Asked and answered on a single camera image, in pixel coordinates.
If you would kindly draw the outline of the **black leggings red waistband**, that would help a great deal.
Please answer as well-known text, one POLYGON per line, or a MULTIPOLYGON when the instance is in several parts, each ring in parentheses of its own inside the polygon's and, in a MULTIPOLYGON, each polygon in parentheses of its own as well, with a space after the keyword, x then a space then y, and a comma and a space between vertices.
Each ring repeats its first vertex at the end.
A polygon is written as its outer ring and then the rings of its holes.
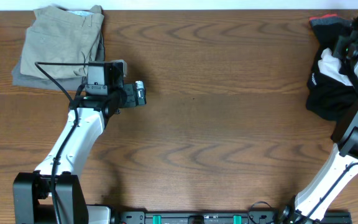
POLYGON ((309 24, 323 49, 332 50, 340 35, 348 36, 352 32, 352 21, 339 17, 337 14, 310 17, 309 24))

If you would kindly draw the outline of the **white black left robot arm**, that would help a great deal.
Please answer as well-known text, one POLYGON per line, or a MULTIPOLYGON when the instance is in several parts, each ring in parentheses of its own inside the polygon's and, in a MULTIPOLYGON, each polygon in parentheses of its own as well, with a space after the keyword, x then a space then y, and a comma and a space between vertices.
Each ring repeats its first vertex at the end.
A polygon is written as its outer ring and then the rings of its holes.
POLYGON ((69 104, 67 123, 47 157, 13 183, 16 223, 119 223, 107 205, 88 205, 80 176, 110 117, 146 104, 142 81, 80 85, 69 104))

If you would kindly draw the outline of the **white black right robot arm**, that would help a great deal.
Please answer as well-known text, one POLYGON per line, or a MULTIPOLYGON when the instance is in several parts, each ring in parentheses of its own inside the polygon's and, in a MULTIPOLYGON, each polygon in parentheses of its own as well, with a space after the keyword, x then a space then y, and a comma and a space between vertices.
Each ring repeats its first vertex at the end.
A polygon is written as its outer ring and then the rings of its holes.
POLYGON ((347 212, 328 207, 358 174, 358 99, 331 136, 334 147, 312 182, 277 214, 275 223, 350 223, 347 212))

